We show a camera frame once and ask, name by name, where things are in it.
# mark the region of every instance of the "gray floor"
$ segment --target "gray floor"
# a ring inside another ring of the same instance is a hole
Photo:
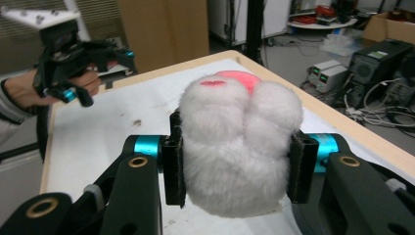
[[[275,46],[262,46],[261,58],[269,70],[299,86],[306,79],[307,69],[315,64],[337,60],[348,66],[350,57],[342,57],[319,50],[318,46],[327,33],[330,33],[330,31],[298,30],[293,34],[276,36]],[[287,46],[287,41],[295,42],[296,46],[293,46],[293,44]],[[225,48],[223,42],[216,39],[210,41],[210,52],[212,54],[224,50],[227,50],[227,48]],[[123,73],[110,74],[103,77],[103,81],[111,86],[112,81],[124,77]],[[25,123],[16,136],[0,146],[0,153],[35,142],[34,126],[35,119]],[[415,156],[413,138],[393,128],[374,125],[367,125],[366,127]],[[18,159],[0,164],[0,187],[2,188],[0,194],[0,225],[14,208],[38,193],[41,173],[42,165],[36,153],[30,158],[30,161]]]

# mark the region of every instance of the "white fur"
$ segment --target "white fur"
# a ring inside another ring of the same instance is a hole
[[[207,80],[226,84],[201,85]],[[192,202],[224,217],[273,211],[286,192],[290,138],[302,122],[295,93],[262,81],[250,95],[238,80],[211,75],[186,88],[179,110]]]

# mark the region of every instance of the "black pole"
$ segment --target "black pole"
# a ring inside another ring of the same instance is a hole
[[[263,0],[248,1],[247,18],[247,49],[245,55],[251,60],[262,65],[260,57],[260,44],[263,24]]]

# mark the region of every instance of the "person's arm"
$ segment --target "person's arm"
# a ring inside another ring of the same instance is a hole
[[[48,106],[57,101],[53,97],[40,97],[32,83],[36,70],[30,70],[20,76],[1,81],[0,89],[0,144],[9,139],[27,118],[35,115],[37,106]],[[98,93],[101,79],[94,71],[70,80],[83,87],[93,96]]]

